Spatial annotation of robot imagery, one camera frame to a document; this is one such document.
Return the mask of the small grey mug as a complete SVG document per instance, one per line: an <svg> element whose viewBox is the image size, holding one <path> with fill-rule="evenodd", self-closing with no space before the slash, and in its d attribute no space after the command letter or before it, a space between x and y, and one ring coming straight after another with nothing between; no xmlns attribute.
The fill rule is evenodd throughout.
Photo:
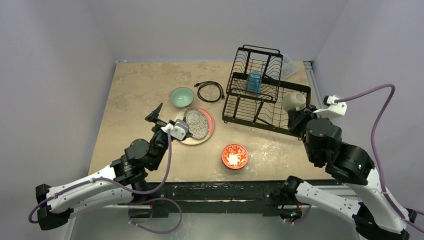
<svg viewBox="0 0 424 240"><path fill-rule="evenodd" d="M301 110L306 106L306 97L300 92L289 92L282 98L281 105L286 112Z"/></svg>

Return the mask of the red floral bowl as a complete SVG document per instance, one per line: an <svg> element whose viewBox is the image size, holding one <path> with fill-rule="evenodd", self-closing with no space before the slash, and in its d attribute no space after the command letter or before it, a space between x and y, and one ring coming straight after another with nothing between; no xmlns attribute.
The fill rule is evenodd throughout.
<svg viewBox="0 0 424 240"><path fill-rule="evenodd" d="M247 149L239 143L226 145L221 152L222 163L231 170L244 168L249 161Z"/></svg>

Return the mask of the blue polka dot mug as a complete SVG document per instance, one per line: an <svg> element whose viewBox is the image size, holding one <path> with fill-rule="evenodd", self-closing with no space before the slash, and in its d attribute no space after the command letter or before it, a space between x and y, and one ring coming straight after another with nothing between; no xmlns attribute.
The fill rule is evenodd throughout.
<svg viewBox="0 0 424 240"><path fill-rule="evenodd" d="M259 95L262 91L262 78L259 71L251 71L247 78L246 90L251 94Z"/></svg>

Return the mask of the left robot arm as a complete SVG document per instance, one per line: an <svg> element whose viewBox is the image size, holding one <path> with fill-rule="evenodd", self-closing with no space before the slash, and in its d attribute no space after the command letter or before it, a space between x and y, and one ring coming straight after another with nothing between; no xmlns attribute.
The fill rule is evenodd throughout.
<svg viewBox="0 0 424 240"><path fill-rule="evenodd" d="M59 228L71 218L93 208L109 205L138 205L154 202L152 195L165 184L172 162L172 141L192 137L187 118L165 122L159 118L162 104L145 117L153 123L150 140L137 138L123 155L91 175L59 186L40 184L35 188L36 206L27 219L43 231ZM156 171L164 155L167 164L162 181L149 189L148 172Z"/></svg>

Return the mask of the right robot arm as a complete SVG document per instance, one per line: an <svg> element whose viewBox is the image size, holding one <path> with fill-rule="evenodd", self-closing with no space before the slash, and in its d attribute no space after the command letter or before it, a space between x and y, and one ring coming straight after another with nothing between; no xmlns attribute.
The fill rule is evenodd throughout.
<svg viewBox="0 0 424 240"><path fill-rule="evenodd" d="M409 239L407 225L415 221L417 212L388 200L389 192L383 190L381 175L369 154L343 142L341 128L317 116L313 105L287 113L288 129L303 142L308 160L352 189L357 199L340 197L289 176L280 191L282 200L308 203L344 219L360 240Z"/></svg>

